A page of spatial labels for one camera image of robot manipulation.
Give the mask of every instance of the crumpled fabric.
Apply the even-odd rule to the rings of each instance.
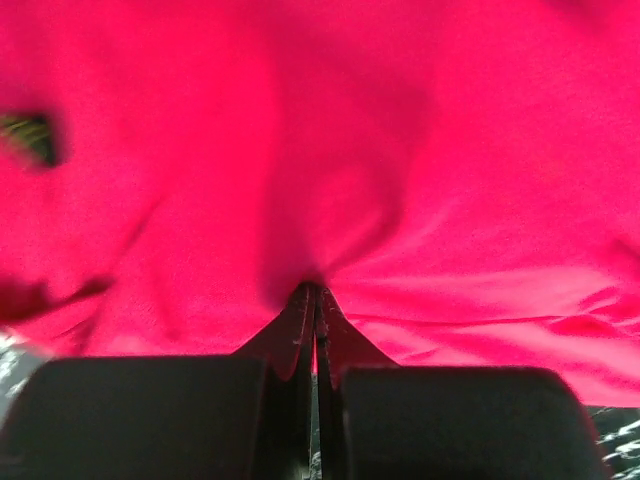
[[[0,319],[228,353],[304,280],[411,365],[640,406],[640,2],[3,0]]]

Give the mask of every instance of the pink cloth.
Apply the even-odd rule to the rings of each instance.
[[[640,406],[640,2],[4,0],[0,316],[231,352],[302,280],[403,364]]]

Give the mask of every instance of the red fabric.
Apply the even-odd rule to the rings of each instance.
[[[402,363],[640,406],[640,5],[3,0],[3,324],[230,352],[305,279]]]

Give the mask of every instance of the black object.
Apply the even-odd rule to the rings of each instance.
[[[314,347],[325,479],[609,478],[556,375],[399,367],[314,285],[232,355],[46,364],[2,430],[0,478],[299,480]]]
[[[50,117],[42,114],[0,114],[0,137],[26,152],[32,166],[54,168],[60,158],[53,141]]]

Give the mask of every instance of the black plastic part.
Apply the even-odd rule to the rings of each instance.
[[[45,365],[2,430],[0,479],[300,480],[314,331],[325,480],[608,478],[556,375],[400,367],[302,285],[232,355]]]
[[[320,294],[325,480],[605,480],[586,411],[555,374],[399,368]]]
[[[46,364],[10,410],[0,478],[300,480],[309,460],[309,292],[300,287],[234,355]]]
[[[252,478],[267,373],[222,356],[51,362],[10,411],[1,478]]]

